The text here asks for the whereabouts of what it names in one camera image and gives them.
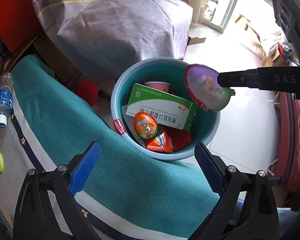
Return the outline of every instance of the glass door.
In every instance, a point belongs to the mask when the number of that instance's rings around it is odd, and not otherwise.
[[[237,0],[207,0],[202,23],[223,33],[236,3]]]

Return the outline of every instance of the red stuffed toy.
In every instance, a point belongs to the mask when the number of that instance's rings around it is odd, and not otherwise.
[[[86,101],[89,106],[93,106],[98,99],[98,89],[95,83],[92,83],[89,79],[83,79],[77,88],[75,89],[74,93]]]

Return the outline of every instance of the pink label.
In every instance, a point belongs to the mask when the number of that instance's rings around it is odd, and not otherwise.
[[[124,133],[126,133],[126,130],[124,129],[120,119],[114,120],[113,124],[114,124],[114,127],[117,129],[117,131],[120,135],[123,135]]]

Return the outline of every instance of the plastic water bottle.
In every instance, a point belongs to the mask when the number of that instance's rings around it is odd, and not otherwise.
[[[5,72],[0,77],[0,128],[7,127],[7,118],[12,111],[12,92],[14,81],[10,73]]]

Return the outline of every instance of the red pouch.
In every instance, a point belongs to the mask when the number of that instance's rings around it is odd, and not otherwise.
[[[154,152],[172,153],[172,139],[162,127],[160,128],[159,134],[156,137],[145,140],[146,147],[148,150]]]
[[[186,147],[192,142],[190,132],[177,128],[164,126],[164,130],[169,134],[173,141],[173,150],[178,151]]]

